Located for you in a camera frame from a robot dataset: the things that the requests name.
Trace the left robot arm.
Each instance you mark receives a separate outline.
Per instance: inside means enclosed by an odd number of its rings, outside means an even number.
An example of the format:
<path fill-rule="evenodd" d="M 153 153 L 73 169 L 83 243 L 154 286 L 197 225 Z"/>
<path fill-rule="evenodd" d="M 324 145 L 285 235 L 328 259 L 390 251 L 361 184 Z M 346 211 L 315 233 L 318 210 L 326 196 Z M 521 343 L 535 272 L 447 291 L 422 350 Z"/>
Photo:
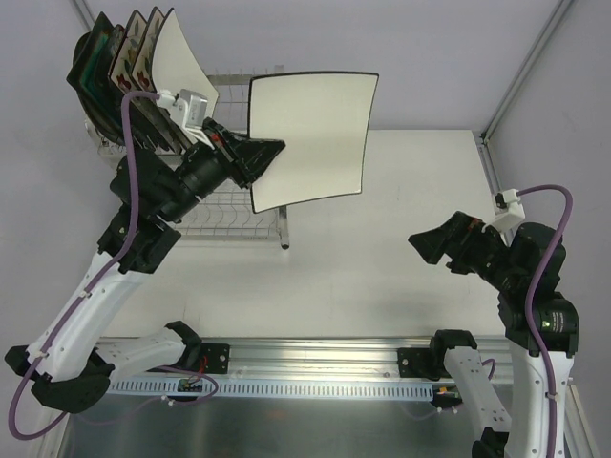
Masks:
<path fill-rule="evenodd" d="M 285 147 L 281 139 L 235 133 L 210 118 L 202 131 L 206 141 L 192 145 L 176 167 L 141 148 L 119 162 L 110 189 L 121 205 L 79 289 L 37 342 L 6 354 L 42 406 L 81 413 L 118 381 L 161 366 L 186 372 L 199 364 L 201 339 L 182 321 L 116 349 L 97 342 L 179 241 L 173 226 L 227 180 L 250 188 Z"/>

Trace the round silver-rimmed cream plate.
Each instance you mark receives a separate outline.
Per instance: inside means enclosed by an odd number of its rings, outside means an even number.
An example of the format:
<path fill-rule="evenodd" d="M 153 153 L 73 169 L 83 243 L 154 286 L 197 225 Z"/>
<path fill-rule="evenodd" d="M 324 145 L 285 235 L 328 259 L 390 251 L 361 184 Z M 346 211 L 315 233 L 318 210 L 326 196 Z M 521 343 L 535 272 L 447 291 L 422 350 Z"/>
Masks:
<path fill-rule="evenodd" d="M 123 145 L 120 104 L 110 94 L 107 83 L 96 81 L 101 52 L 109 35 L 108 31 L 90 31 L 78 39 L 67 81 L 75 90 L 85 115 L 101 135 L 112 143 Z"/>

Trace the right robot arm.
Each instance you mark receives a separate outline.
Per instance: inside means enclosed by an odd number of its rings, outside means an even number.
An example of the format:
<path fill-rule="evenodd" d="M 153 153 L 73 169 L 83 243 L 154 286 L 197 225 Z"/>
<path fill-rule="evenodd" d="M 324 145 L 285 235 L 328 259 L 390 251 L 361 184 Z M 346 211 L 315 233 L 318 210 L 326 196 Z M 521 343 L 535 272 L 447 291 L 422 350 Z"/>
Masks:
<path fill-rule="evenodd" d="M 498 293 L 510 343 L 513 403 L 505 411 L 480 371 L 465 330 L 438 330 L 430 342 L 429 378 L 450 376 L 474 431 L 473 457 L 561 457 L 567 382 L 579 343 L 579 315 L 557 290 L 566 251 L 554 229 L 519 225 L 510 244 L 481 219 L 454 213 L 441 226 L 409 236 L 428 264 L 449 257 L 451 272 L 476 274 Z"/>

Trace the cream floral square plate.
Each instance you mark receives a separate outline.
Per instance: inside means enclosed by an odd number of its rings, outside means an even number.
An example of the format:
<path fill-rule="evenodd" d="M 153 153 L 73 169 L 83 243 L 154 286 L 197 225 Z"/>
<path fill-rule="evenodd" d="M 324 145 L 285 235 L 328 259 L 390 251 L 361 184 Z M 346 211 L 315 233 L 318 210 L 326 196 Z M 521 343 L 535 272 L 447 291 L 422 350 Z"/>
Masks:
<path fill-rule="evenodd" d="M 111 64 L 109 80 L 122 94 L 130 92 L 135 87 L 131 79 L 131 69 L 146 25 L 144 16 L 138 10 L 134 10 Z"/>

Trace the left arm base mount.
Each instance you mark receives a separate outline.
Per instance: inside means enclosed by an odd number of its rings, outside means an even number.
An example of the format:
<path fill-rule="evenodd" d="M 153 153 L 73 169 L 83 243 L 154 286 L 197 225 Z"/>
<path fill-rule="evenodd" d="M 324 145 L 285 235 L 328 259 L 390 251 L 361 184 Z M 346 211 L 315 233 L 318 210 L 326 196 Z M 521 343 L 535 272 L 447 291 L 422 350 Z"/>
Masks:
<path fill-rule="evenodd" d="M 228 373 L 231 346 L 228 343 L 203 343 L 199 355 L 199 373 L 225 375 Z"/>

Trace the dark square teal-centre plate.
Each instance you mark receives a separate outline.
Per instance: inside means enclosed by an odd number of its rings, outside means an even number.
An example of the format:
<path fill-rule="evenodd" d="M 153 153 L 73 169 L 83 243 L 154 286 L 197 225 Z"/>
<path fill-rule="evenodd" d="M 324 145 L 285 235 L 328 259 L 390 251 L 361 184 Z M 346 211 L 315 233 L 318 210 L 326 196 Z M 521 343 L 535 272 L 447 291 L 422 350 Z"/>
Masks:
<path fill-rule="evenodd" d="M 111 81 L 109 71 L 123 34 L 124 28 L 101 12 L 93 29 L 78 40 L 67 76 L 85 115 L 103 137 L 120 146 L 124 145 L 120 110 L 124 92 Z"/>

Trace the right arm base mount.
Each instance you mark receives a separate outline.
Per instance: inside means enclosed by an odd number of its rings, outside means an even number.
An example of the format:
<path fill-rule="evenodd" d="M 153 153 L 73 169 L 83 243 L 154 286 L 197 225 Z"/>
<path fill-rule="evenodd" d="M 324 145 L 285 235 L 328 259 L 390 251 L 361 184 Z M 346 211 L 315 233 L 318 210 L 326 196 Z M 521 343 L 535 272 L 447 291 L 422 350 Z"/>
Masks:
<path fill-rule="evenodd" d="M 396 351 L 399 376 L 437 382 L 449 374 L 433 352 L 424 347 L 400 347 Z"/>

